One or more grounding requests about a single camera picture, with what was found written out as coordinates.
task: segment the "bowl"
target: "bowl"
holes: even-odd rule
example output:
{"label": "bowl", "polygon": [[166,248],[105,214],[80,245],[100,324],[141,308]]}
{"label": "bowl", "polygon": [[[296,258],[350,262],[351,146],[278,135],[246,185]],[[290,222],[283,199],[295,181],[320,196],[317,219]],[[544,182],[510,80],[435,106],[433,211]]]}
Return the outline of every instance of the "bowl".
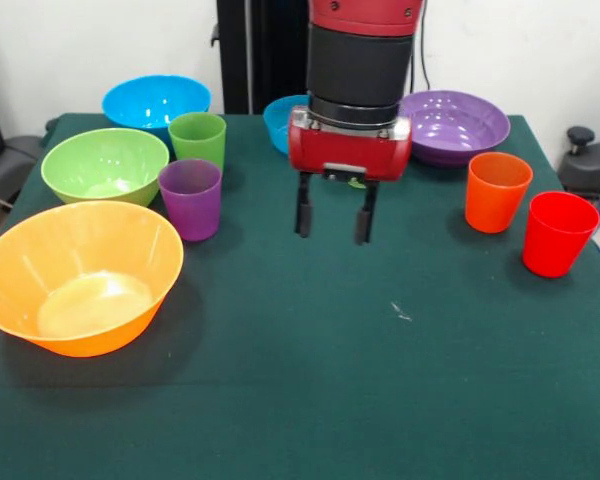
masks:
{"label": "bowl", "polygon": [[178,233],[147,208],[47,210],[0,237],[0,330],[70,357],[112,352],[147,328],[182,262]]}
{"label": "bowl", "polygon": [[147,206],[169,150],[151,134],[128,128],[93,130],[71,137],[42,161],[42,179],[65,203],[118,200]]}
{"label": "bowl", "polygon": [[140,77],[111,89],[102,101],[107,118],[120,127],[152,133],[169,148],[169,124],[180,115],[207,112],[211,92],[200,82],[178,75]]}
{"label": "bowl", "polygon": [[308,95],[282,97],[270,103],[264,110],[264,123],[273,146],[285,155],[289,154],[289,117],[296,105],[309,105]]}
{"label": "bowl", "polygon": [[402,100],[413,122],[413,155],[438,167],[465,167],[509,136],[509,118],[495,105],[461,92],[419,92]]}

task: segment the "cup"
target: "cup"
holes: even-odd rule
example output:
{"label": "cup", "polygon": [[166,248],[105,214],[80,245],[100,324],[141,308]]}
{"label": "cup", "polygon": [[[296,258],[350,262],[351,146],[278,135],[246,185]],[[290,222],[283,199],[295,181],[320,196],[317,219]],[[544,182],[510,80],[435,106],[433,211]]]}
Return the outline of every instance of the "cup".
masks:
{"label": "cup", "polygon": [[489,152],[469,163],[465,218],[483,233],[500,233],[513,222],[533,179],[533,170],[508,153]]}
{"label": "cup", "polygon": [[178,160],[200,158],[224,168],[227,123],[212,113],[187,113],[169,125],[169,136]]}
{"label": "cup", "polygon": [[600,225],[600,213],[571,193],[546,192],[531,200],[522,260],[536,275],[566,275]]}
{"label": "cup", "polygon": [[201,159],[178,160],[158,177],[169,220],[184,240],[212,237],[220,225],[222,171]]}

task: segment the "green bowl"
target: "green bowl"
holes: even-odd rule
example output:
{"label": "green bowl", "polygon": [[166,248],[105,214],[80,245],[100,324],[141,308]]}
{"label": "green bowl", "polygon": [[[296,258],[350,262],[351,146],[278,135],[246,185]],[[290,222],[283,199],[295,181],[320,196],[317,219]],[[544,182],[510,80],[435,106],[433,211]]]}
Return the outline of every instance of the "green bowl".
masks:
{"label": "green bowl", "polygon": [[150,133],[128,128],[93,130],[71,137],[42,162],[42,179],[65,203],[118,200],[148,206],[169,150]]}

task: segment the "purple bowl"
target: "purple bowl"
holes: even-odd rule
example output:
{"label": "purple bowl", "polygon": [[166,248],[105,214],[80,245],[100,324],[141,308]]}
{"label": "purple bowl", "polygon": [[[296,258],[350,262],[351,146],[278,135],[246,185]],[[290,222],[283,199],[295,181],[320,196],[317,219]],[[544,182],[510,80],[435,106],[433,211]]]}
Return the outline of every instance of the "purple bowl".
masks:
{"label": "purple bowl", "polygon": [[460,92],[414,93],[402,100],[400,115],[413,123],[413,155],[436,167],[465,167],[511,131],[498,107]]}

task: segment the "purple cup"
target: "purple cup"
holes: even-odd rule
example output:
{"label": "purple cup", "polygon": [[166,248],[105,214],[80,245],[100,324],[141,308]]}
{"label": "purple cup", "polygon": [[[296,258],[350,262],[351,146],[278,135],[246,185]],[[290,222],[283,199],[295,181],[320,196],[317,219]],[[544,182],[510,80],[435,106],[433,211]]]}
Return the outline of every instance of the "purple cup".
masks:
{"label": "purple cup", "polygon": [[222,171],[206,160],[170,163],[158,177],[169,220],[190,242],[212,237],[220,225]]}

